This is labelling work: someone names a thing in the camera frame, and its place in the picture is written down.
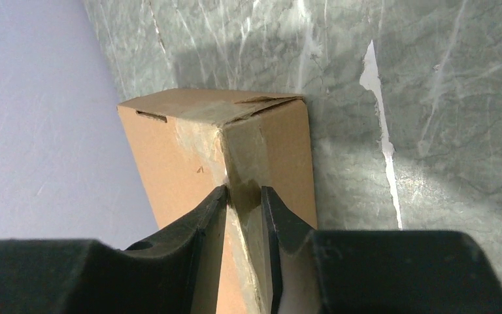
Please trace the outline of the brown cardboard express box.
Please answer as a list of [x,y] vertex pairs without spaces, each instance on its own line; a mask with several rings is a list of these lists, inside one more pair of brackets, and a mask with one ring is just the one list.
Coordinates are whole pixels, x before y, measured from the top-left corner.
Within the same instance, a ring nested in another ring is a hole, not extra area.
[[119,104],[159,227],[226,185],[229,204],[218,313],[266,313],[261,188],[317,227],[309,116],[303,96],[175,88]]

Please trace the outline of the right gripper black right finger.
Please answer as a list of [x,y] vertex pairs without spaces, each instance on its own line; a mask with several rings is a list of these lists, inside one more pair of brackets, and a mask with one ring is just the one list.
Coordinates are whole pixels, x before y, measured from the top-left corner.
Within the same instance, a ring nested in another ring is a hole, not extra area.
[[452,230],[316,230],[261,189],[268,313],[502,313],[502,284]]

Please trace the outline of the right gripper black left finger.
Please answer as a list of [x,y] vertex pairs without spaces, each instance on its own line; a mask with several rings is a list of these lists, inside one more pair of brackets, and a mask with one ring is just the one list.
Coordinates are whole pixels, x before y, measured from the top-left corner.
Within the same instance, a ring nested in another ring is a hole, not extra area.
[[114,249],[95,239],[0,240],[0,313],[214,313],[228,190]]

